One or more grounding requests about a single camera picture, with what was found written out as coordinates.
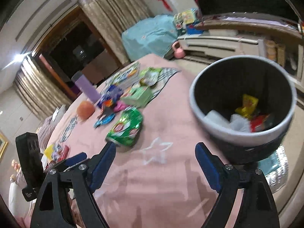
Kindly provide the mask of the red packet on table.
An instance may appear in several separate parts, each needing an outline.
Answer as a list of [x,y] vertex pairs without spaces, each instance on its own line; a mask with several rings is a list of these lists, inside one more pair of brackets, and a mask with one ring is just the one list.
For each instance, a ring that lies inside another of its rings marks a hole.
[[62,160],[65,160],[67,158],[67,155],[69,154],[70,148],[69,146],[65,145],[61,151],[57,152],[57,160],[56,162],[61,162]]

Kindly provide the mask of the yellow wrapper in bin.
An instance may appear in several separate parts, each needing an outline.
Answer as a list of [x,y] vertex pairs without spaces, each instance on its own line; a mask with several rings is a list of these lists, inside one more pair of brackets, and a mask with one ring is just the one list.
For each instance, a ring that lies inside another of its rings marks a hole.
[[243,94],[242,106],[235,109],[235,112],[244,118],[251,120],[258,104],[258,98]]

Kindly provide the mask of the toy cash register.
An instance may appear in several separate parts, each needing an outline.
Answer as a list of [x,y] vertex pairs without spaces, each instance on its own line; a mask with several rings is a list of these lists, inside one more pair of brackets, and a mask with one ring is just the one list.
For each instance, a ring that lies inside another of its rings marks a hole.
[[196,8],[185,10],[181,13],[174,15],[174,24],[178,35],[200,35],[203,30],[199,30],[195,27],[199,22],[201,22],[200,11]]

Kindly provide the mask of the green milk carton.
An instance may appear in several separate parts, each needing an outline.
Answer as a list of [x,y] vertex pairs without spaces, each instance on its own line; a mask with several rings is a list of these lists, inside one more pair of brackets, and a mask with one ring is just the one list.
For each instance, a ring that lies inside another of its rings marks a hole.
[[139,86],[131,88],[128,92],[121,96],[120,100],[126,105],[136,108],[144,108],[152,98],[152,90],[149,86]]

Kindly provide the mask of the white TV cabinet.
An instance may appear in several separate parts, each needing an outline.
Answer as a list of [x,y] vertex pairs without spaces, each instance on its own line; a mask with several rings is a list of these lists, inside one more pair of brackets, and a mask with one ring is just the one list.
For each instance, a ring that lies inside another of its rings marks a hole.
[[283,18],[213,16],[179,36],[182,48],[211,58],[255,55],[275,61],[303,88],[303,27]]

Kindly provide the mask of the crushed green soda can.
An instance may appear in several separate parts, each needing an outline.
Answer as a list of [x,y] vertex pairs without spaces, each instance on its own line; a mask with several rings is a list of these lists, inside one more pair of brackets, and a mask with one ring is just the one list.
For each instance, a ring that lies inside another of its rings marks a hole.
[[127,107],[106,135],[106,141],[117,146],[133,147],[142,128],[142,123],[142,113],[135,107]]

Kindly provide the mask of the blue plastic wrapper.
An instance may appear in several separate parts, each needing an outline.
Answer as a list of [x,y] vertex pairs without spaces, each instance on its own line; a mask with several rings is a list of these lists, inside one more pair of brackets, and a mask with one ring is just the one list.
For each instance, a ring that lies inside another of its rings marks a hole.
[[123,95],[124,91],[116,85],[110,85],[106,88],[106,90],[101,94],[101,98],[97,103],[99,108],[102,108],[102,104],[104,101],[113,99],[117,102],[120,97]]

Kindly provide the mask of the red apple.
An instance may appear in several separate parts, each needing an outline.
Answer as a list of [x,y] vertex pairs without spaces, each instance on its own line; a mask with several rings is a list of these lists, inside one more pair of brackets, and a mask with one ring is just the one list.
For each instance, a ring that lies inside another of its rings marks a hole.
[[95,112],[94,104],[90,101],[82,101],[76,109],[76,113],[81,120],[87,120]]

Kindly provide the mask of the white round trash bin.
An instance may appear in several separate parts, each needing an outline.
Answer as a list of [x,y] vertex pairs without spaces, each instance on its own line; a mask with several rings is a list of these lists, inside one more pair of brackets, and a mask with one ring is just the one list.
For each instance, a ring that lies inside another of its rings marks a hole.
[[[212,142],[232,164],[257,162],[271,155],[291,125],[297,102],[296,88],[279,64],[264,57],[239,55],[223,58],[201,71],[191,84],[190,107]],[[269,117],[261,131],[240,132],[207,118],[211,111],[230,119],[252,111],[250,121]]]

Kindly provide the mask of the teal covered furniture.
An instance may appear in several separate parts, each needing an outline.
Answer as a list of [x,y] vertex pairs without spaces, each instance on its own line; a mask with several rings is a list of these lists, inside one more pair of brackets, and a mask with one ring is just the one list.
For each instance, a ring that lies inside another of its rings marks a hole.
[[122,33],[122,44],[131,61],[148,54],[164,57],[177,41],[174,17],[167,14],[137,22]]

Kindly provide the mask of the blue spoon-shaped wrapper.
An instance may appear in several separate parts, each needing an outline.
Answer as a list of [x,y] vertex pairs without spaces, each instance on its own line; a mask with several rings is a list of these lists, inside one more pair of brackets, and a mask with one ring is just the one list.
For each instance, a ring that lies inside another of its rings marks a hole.
[[114,113],[111,113],[109,115],[104,115],[102,118],[99,118],[95,124],[94,124],[94,128],[98,128],[100,126],[103,126],[103,125],[107,125],[109,124],[111,121],[113,121],[115,117],[115,114]]

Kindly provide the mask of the silver foil mat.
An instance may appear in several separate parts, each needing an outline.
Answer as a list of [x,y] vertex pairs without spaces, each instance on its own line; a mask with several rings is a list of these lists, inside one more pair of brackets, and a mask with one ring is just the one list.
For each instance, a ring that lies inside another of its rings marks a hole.
[[289,162],[284,146],[281,144],[269,157],[258,162],[272,194],[278,192],[287,183]]

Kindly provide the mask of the orange snack bag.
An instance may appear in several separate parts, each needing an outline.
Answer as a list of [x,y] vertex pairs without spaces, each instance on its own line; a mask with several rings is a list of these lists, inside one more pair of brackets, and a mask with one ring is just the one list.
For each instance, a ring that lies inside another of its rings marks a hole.
[[114,108],[116,106],[116,102],[113,99],[109,99],[103,102],[103,113],[104,114],[112,114],[114,113]]

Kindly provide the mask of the beige curtain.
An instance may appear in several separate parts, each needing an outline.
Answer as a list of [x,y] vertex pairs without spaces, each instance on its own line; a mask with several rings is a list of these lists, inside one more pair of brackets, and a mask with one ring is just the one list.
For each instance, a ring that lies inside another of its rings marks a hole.
[[143,19],[151,17],[143,0],[78,0],[88,17],[121,64],[129,62],[122,33]]

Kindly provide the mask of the pink candy wrapper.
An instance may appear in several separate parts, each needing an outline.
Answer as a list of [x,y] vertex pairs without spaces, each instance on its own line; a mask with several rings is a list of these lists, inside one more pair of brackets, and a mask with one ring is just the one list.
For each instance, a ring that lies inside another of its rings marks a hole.
[[118,113],[124,109],[126,109],[127,107],[129,107],[129,105],[125,104],[123,101],[118,100],[116,102],[115,107],[113,108],[114,113]]

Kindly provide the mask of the purple tumbler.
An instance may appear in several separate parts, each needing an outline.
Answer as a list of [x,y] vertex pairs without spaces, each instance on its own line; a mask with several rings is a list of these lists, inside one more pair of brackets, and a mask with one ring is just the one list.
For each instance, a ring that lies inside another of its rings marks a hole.
[[93,84],[85,77],[82,72],[76,72],[75,75],[72,77],[72,81],[92,103],[95,104],[100,100],[100,93],[96,90]]

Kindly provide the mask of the pink kettlebell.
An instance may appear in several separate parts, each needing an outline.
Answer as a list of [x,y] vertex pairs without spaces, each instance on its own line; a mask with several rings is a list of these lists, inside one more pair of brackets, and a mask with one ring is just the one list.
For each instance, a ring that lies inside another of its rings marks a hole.
[[182,59],[185,57],[185,52],[178,41],[172,44],[172,50],[174,51],[174,57],[176,59]]

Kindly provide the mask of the green crumpled snack wrapper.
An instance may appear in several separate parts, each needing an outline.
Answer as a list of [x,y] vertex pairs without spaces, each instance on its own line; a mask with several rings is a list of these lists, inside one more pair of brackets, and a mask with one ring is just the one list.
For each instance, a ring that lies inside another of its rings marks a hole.
[[140,85],[142,86],[154,86],[159,78],[162,68],[149,67],[140,73]]

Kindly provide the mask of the pink tablecloth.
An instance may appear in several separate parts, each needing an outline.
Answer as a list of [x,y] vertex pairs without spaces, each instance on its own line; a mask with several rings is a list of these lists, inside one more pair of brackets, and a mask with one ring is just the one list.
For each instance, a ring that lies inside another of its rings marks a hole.
[[210,141],[189,105],[194,75],[180,68],[144,109],[136,144],[120,147],[105,181],[94,193],[110,227],[201,227],[217,193],[195,157]]

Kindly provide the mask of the colourful book stack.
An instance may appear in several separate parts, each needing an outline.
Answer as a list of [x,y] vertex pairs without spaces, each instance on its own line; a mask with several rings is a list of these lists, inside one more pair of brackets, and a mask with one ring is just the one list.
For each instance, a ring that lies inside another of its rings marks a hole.
[[127,89],[140,80],[140,62],[135,61],[125,69],[115,73],[106,81],[106,86],[117,86],[121,89]]

